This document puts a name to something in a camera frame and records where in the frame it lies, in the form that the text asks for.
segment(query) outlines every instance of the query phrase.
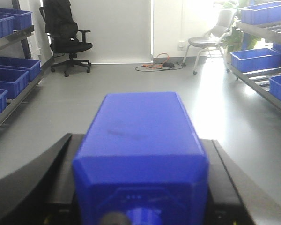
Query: gray folding chair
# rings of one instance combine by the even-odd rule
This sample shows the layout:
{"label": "gray folding chair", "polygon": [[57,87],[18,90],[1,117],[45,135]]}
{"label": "gray folding chair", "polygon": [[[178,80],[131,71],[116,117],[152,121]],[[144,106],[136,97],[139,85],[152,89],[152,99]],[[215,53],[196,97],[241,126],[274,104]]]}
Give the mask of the gray folding chair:
{"label": "gray folding chair", "polygon": [[197,74],[196,67],[202,52],[208,52],[209,55],[211,56],[210,51],[220,50],[225,66],[227,66],[221,46],[222,46],[222,40],[225,37],[231,35],[231,26],[234,21],[235,13],[236,13],[235,9],[222,9],[219,13],[219,17],[216,25],[208,33],[206,33],[204,37],[201,38],[191,37],[190,39],[188,39],[189,45],[186,49],[182,65],[185,66],[185,60],[189,47],[194,46],[194,47],[201,48],[201,50],[198,52],[195,65],[193,67],[193,74]]}

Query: gray floor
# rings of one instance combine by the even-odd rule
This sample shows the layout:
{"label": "gray floor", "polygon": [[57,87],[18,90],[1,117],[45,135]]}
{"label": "gray floor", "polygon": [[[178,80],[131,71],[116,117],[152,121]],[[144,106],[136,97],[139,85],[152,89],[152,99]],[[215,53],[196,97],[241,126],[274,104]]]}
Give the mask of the gray floor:
{"label": "gray floor", "polygon": [[216,139],[230,157],[281,205],[281,113],[232,73],[221,59],[197,75],[181,70],[137,72],[139,65],[93,65],[46,73],[0,128],[0,178],[66,133],[84,134],[107,93],[176,91],[200,138]]}

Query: blue enclosure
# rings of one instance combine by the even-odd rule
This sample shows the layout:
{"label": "blue enclosure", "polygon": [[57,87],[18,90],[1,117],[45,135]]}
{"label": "blue enclosure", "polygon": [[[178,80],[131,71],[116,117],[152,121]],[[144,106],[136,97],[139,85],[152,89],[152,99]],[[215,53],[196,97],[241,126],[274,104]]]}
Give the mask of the blue enclosure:
{"label": "blue enclosure", "polygon": [[83,225],[120,211],[136,225],[200,225],[208,158],[174,92],[105,97],[73,161]]}

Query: electrical cable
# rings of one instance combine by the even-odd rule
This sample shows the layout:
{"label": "electrical cable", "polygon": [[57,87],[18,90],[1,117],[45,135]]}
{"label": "electrical cable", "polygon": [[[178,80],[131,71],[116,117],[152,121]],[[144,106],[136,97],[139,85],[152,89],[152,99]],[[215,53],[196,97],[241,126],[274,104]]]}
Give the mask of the electrical cable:
{"label": "electrical cable", "polygon": [[178,70],[178,69],[183,69],[183,66],[179,65],[180,67],[179,68],[167,68],[167,69],[164,69],[164,68],[159,68],[159,67],[154,67],[154,66],[151,66],[151,67],[146,67],[146,66],[139,66],[139,67],[136,67],[135,70],[136,71],[140,71],[140,72],[161,72],[161,71],[167,71],[167,70]]}
{"label": "electrical cable", "polygon": [[161,53],[161,54],[157,55],[156,59],[161,55],[167,56],[167,58],[164,62],[162,62],[162,63],[153,62],[150,64],[143,64],[142,66],[136,67],[135,70],[140,71],[140,72],[159,72],[159,71],[166,71],[166,70],[178,70],[178,69],[183,68],[183,66],[181,66],[180,68],[175,68],[175,64],[174,64],[173,68],[163,67],[163,65],[170,59],[170,56],[167,53]]}

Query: metal shelf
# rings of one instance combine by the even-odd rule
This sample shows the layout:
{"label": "metal shelf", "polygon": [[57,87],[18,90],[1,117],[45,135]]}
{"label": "metal shelf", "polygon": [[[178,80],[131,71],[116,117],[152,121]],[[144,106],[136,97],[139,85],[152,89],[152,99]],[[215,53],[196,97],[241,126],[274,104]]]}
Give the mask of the metal shelf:
{"label": "metal shelf", "polygon": [[[236,22],[236,26],[245,33],[264,38],[267,41],[275,42],[281,45],[281,21],[265,23],[260,25],[250,25],[241,21]],[[253,71],[242,73],[227,64],[229,68],[239,79],[250,86],[253,90],[259,93],[267,101],[272,103],[281,111],[281,101],[269,93],[269,78],[274,75],[281,74],[281,67],[276,69],[268,69],[263,71]]]}
{"label": "metal shelf", "polygon": [[267,91],[268,85],[264,85],[264,84],[269,82],[268,79],[271,76],[281,74],[281,68],[269,70],[267,75],[265,75],[266,71],[263,71],[263,72],[260,72],[260,73],[255,73],[256,75],[258,75],[258,74],[264,75],[264,78],[262,79],[262,82],[260,84],[258,84],[258,82],[256,82],[255,79],[254,79],[255,77],[258,77],[258,76],[251,76],[250,77],[250,73],[242,73],[230,64],[227,64],[227,68],[230,69],[245,84],[247,84],[254,91],[256,91],[258,94],[260,94],[262,97],[264,97],[267,101],[272,103],[274,106],[276,106],[281,111],[281,101]]}
{"label": "metal shelf", "polygon": [[42,80],[44,72],[41,71],[36,78],[28,84],[28,86],[21,91],[21,93],[9,102],[7,107],[0,113],[0,126],[10,116],[10,114],[20,105],[20,103],[29,95],[35,86]]}
{"label": "metal shelf", "polygon": [[281,45],[281,21],[261,25],[250,25],[237,21],[236,26],[245,33],[255,35]]}
{"label": "metal shelf", "polygon": [[16,31],[10,35],[0,38],[0,50],[31,36],[33,31],[34,26],[32,25],[23,30]]}
{"label": "metal shelf", "polygon": [[[34,26],[27,27],[23,30],[15,31],[14,33],[0,38],[0,50],[4,49],[16,42],[22,41],[27,37],[31,36],[34,31]],[[10,116],[10,114],[19,106],[19,104],[27,97],[32,89],[40,82],[43,78],[43,71],[31,82],[29,85],[13,100],[11,100],[7,107],[0,113],[0,126]]]}

